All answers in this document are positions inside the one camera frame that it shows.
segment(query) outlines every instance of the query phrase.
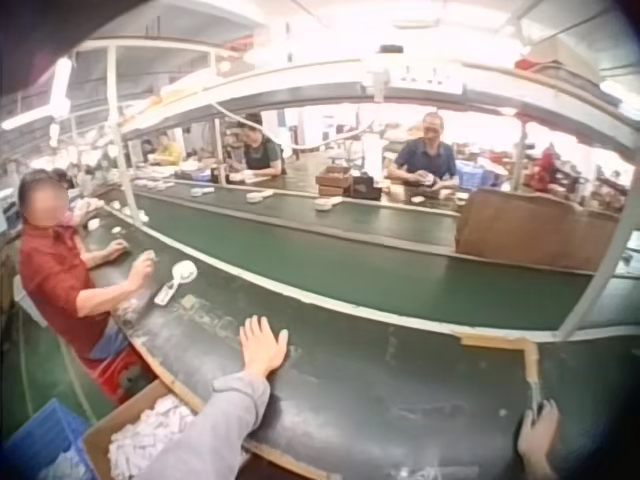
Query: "overhead shelf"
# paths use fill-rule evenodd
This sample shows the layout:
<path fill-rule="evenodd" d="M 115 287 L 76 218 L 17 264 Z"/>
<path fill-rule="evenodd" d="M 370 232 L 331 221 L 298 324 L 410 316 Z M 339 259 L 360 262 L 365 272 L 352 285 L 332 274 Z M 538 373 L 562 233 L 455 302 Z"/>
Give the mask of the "overhead shelf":
<path fill-rule="evenodd" d="M 629 160 L 634 157 L 637 123 L 591 95 L 562 82 L 516 70 L 466 64 L 458 72 L 463 82 L 460 93 L 437 91 L 420 82 L 394 82 L 392 78 L 384 99 L 475 111 L 512 107 L 519 115 L 575 135 L 582 142 L 613 149 Z M 125 138 L 135 138 L 220 115 L 211 102 L 237 113 L 371 102 L 372 95 L 362 85 L 365 78 L 365 64 L 359 59 L 250 72 L 156 105 L 126 122 L 122 133 Z"/>

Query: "red stool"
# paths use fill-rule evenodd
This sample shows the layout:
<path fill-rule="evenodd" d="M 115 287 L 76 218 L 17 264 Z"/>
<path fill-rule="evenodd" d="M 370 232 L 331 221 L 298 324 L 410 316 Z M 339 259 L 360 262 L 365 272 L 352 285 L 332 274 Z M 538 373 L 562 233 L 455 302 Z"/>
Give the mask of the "red stool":
<path fill-rule="evenodd" d="M 131 345 L 106 360 L 76 358 L 103 392 L 119 405 L 156 379 L 147 362 Z"/>

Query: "white cable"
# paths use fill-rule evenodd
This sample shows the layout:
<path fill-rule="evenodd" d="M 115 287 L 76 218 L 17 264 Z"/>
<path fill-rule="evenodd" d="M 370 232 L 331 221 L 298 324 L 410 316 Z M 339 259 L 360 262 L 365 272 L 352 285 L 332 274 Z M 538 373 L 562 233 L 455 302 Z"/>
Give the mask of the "white cable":
<path fill-rule="evenodd" d="M 376 109 L 376 114 L 374 115 L 373 120 L 371 120 L 369 123 L 367 123 L 366 126 L 360 128 L 360 129 L 358 129 L 358 130 L 356 130 L 354 132 L 343 133 L 343 134 L 340 134 L 340 135 L 338 135 L 338 136 L 336 136 L 334 138 L 330 138 L 329 140 L 325 140 L 323 142 L 316 143 L 316 144 L 313 144 L 313 145 L 294 145 L 293 143 L 282 142 L 281 140 L 276 138 L 275 135 L 273 135 L 271 132 L 267 131 L 264 127 L 262 127 L 262 125 L 258 125 L 257 123 L 250 122 L 246 118 L 242 118 L 242 117 L 240 117 L 240 116 L 238 116 L 238 115 L 236 115 L 234 113 L 231 113 L 229 110 L 221 107 L 216 102 L 211 102 L 211 105 L 213 105 L 215 108 L 220 110 L 220 112 L 224 113 L 227 117 L 233 118 L 234 120 L 237 120 L 240 123 L 244 123 L 245 125 L 249 125 L 250 127 L 257 128 L 263 134 L 265 134 L 267 137 L 269 137 L 271 140 L 276 142 L 278 145 L 280 145 L 282 147 L 289 147 L 289 148 L 291 148 L 293 150 L 311 150 L 311 149 L 314 149 L 314 148 L 318 148 L 318 147 L 320 147 L 322 145 L 327 145 L 328 143 L 336 142 L 338 140 L 345 140 L 347 138 L 354 137 L 356 135 L 360 135 L 361 133 L 363 133 L 366 130 L 368 130 L 369 127 L 371 127 L 371 125 L 373 125 L 373 123 L 378 118 L 378 112 L 380 110 L 380 104 L 378 103 L 378 104 L 376 104 L 378 106 L 378 108 Z"/>

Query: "blue plastic crate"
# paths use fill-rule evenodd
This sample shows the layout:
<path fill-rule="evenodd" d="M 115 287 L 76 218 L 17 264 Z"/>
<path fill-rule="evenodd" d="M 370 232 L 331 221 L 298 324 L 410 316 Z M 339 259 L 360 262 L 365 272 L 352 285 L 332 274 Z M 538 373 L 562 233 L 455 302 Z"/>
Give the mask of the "blue plastic crate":
<path fill-rule="evenodd" d="M 483 167 L 475 163 L 458 160 L 456 162 L 456 169 L 458 171 L 460 188 L 464 190 L 477 190 L 482 186 L 482 174 L 485 170 Z"/>
<path fill-rule="evenodd" d="M 36 480 L 61 453 L 73 449 L 90 472 L 87 478 L 97 480 L 82 444 L 88 428 L 86 420 L 54 398 L 9 439 L 2 449 L 2 460 L 21 478 Z"/>

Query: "brown box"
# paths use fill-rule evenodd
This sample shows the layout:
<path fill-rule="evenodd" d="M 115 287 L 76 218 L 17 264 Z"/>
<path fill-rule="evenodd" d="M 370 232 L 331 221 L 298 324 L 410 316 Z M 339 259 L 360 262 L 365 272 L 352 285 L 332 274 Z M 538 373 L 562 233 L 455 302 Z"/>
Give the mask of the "brown box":
<path fill-rule="evenodd" d="M 316 184 L 322 187 L 348 188 L 351 185 L 351 168 L 338 167 L 336 165 L 327 166 L 316 176 Z"/>
<path fill-rule="evenodd" d="M 342 197 L 346 196 L 347 193 L 347 190 L 344 188 L 324 187 L 322 185 L 318 187 L 318 195 L 321 197 Z"/>
<path fill-rule="evenodd" d="M 156 380 L 135 397 L 120 405 L 84 434 L 82 439 L 84 448 L 100 480 L 112 480 L 111 465 L 109 463 L 111 436 L 127 425 L 137 422 L 142 412 L 153 408 L 156 400 L 170 393 L 172 392 L 169 387 L 160 380 Z"/>

